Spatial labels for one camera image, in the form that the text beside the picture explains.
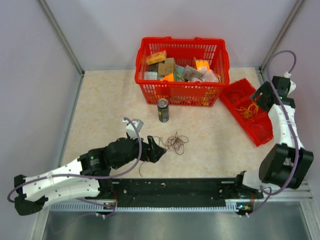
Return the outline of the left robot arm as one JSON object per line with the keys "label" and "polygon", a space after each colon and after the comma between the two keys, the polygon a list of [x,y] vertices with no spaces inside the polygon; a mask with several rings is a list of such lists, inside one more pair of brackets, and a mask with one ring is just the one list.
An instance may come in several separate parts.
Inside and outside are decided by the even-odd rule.
{"label": "left robot arm", "polygon": [[116,194],[111,170],[133,160],[156,163],[166,152],[152,136],[147,137],[147,142],[127,136],[106,147],[91,149],[47,173],[33,177],[17,175],[14,208],[20,216],[27,216],[66,200],[111,199]]}

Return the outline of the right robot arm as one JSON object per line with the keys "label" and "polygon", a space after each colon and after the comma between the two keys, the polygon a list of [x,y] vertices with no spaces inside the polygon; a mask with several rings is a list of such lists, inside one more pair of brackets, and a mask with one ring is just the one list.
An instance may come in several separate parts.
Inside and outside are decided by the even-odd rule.
{"label": "right robot arm", "polygon": [[261,187],[298,189],[304,180],[314,154],[304,148],[295,123],[296,104],[289,94],[296,84],[285,76],[274,76],[251,96],[271,121],[274,146],[260,164],[258,171],[242,171],[236,176],[233,192],[245,198]]}

